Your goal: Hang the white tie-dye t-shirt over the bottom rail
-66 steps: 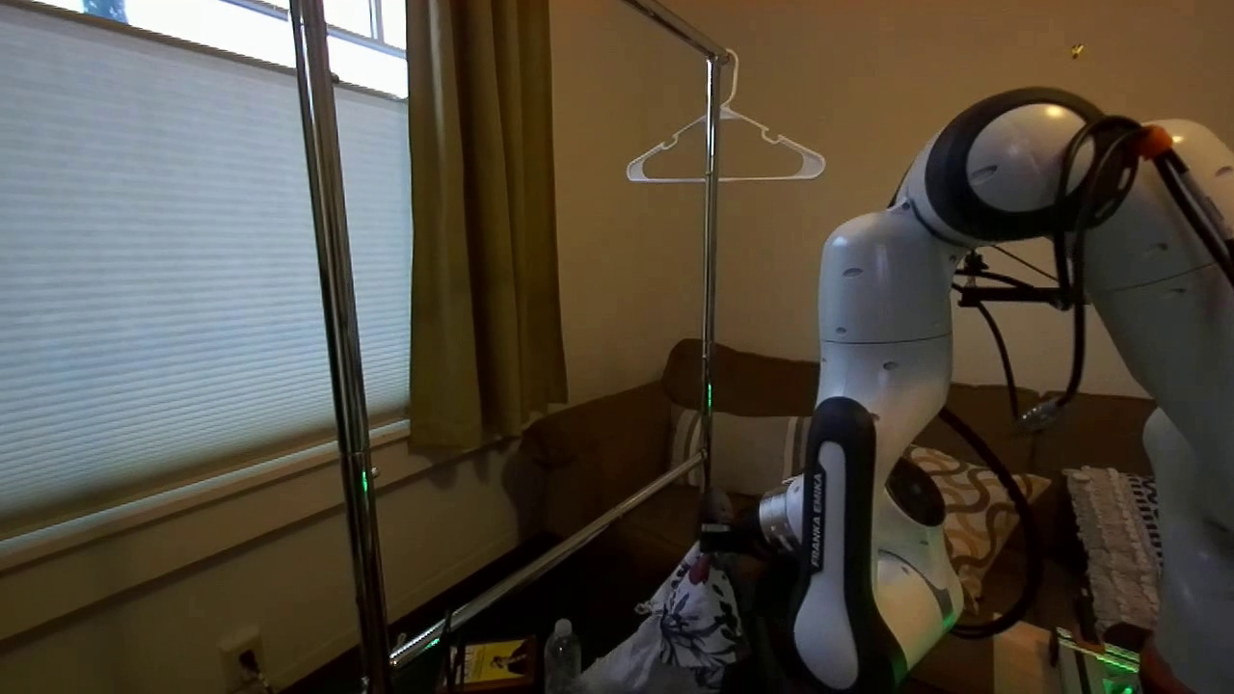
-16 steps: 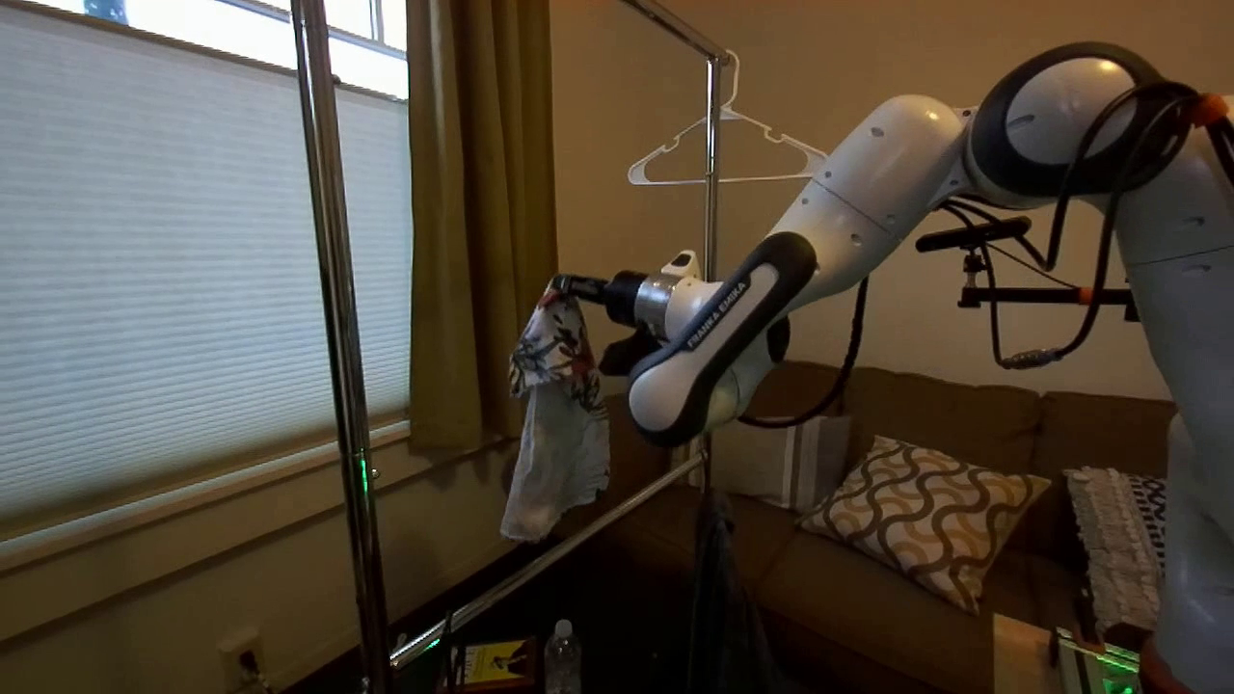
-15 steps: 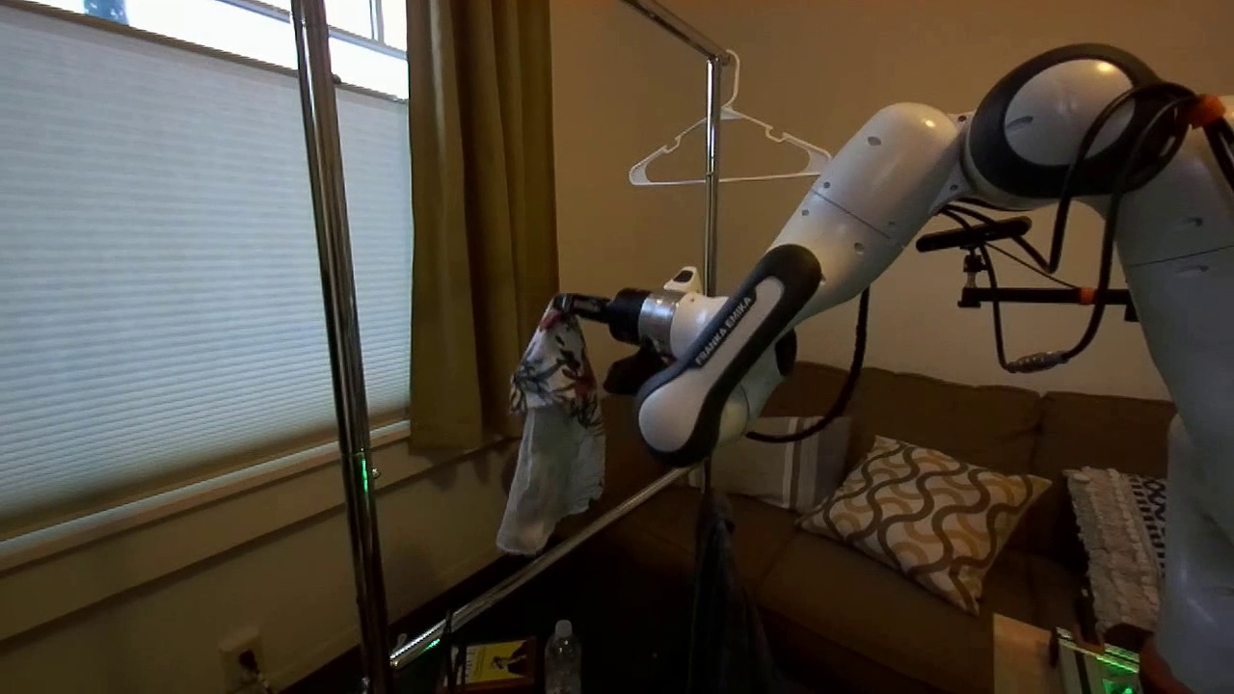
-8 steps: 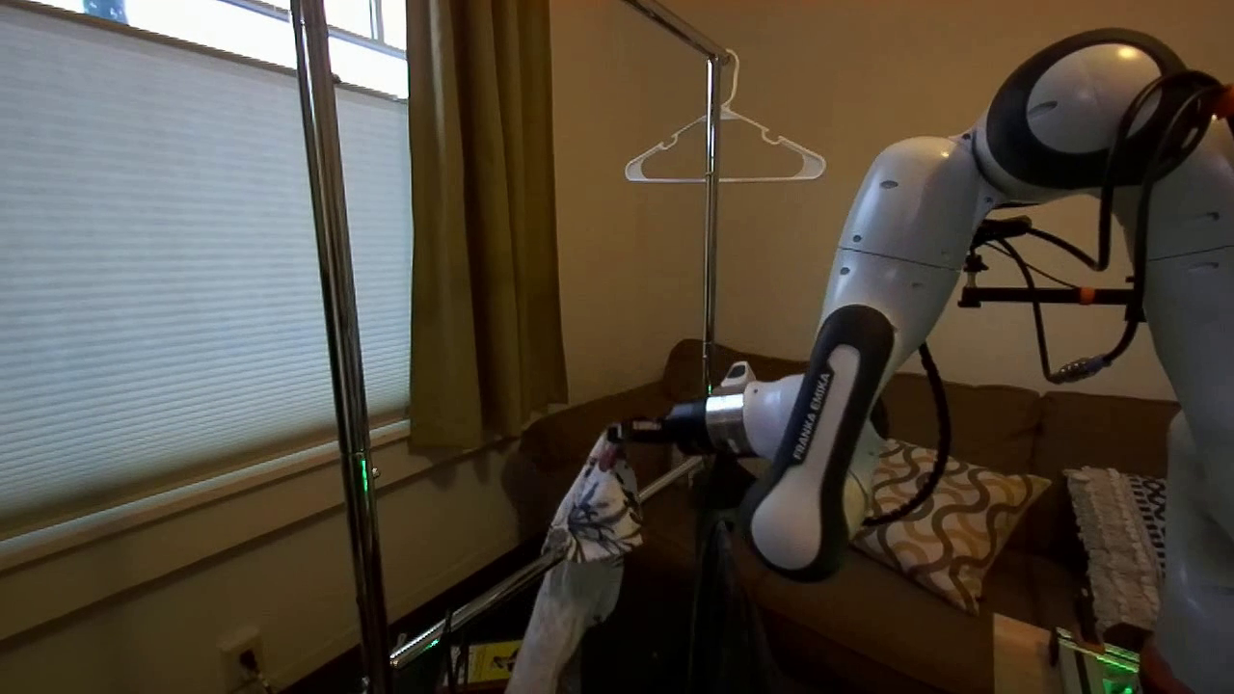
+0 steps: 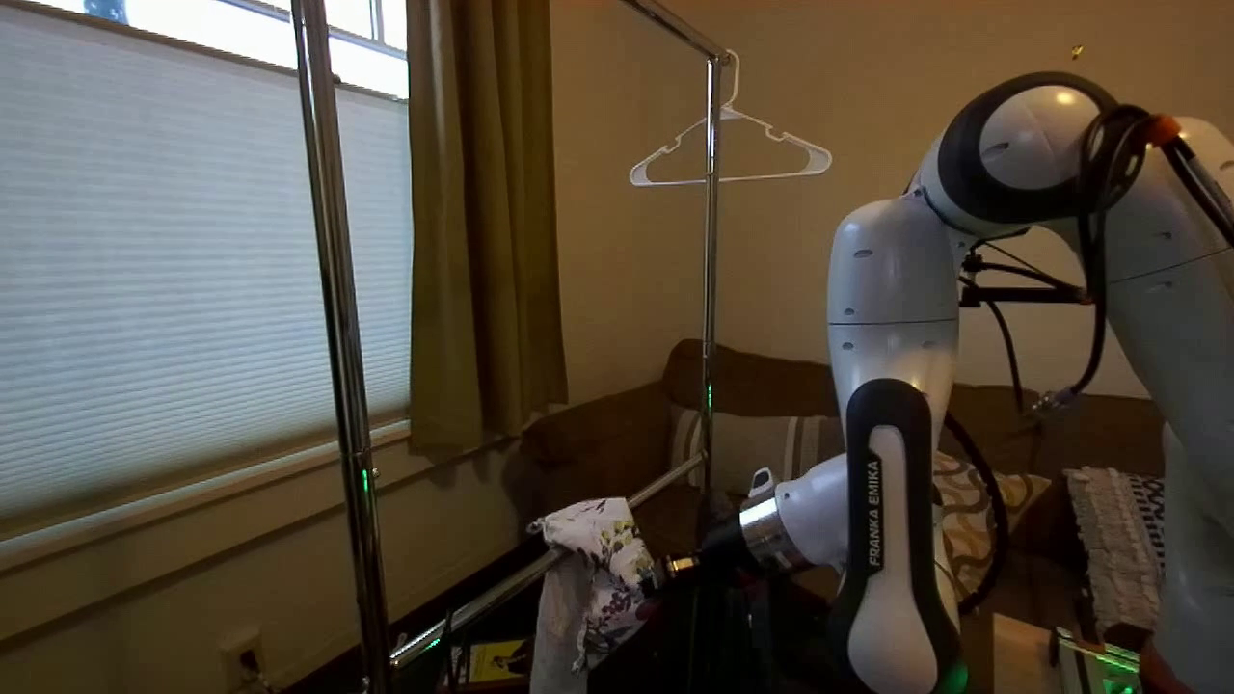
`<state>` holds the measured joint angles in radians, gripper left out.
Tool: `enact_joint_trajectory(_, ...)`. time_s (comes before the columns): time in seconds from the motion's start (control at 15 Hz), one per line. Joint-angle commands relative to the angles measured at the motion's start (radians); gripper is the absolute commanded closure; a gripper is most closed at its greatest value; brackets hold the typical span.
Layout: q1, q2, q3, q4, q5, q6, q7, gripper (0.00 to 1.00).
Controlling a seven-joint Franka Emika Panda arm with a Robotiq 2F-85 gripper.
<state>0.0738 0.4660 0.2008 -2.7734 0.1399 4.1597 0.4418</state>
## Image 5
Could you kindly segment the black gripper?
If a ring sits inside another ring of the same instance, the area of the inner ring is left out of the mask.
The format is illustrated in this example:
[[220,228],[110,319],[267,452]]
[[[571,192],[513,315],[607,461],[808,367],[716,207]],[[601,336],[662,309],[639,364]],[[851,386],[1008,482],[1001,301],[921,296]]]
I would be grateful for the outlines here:
[[760,671],[768,655],[768,574],[745,534],[723,520],[669,565],[669,613],[684,671]]

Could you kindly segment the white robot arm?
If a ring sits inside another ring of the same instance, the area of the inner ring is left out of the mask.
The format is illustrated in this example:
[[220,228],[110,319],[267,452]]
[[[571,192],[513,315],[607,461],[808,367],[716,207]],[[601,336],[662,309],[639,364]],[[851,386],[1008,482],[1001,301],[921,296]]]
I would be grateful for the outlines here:
[[930,475],[956,380],[974,252],[1056,233],[1094,336],[1165,421],[1165,586],[1152,652],[1183,694],[1234,666],[1234,143],[1200,116],[1116,102],[1075,74],[1024,74],[934,138],[908,192],[850,213],[828,252],[828,371],[844,452],[760,477],[697,548],[701,574],[832,569],[839,694],[962,694]]

